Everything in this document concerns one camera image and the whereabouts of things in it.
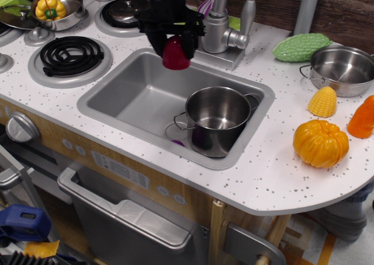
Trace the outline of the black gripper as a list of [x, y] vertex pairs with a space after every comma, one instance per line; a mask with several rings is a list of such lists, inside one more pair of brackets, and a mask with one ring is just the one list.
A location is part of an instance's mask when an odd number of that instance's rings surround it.
[[140, 32], [146, 33], [154, 51], [163, 57], [166, 34], [182, 35], [186, 58], [193, 58], [198, 48], [198, 36], [205, 35], [203, 15], [187, 7], [186, 0], [148, 0], [150, 7], [137, 12]]

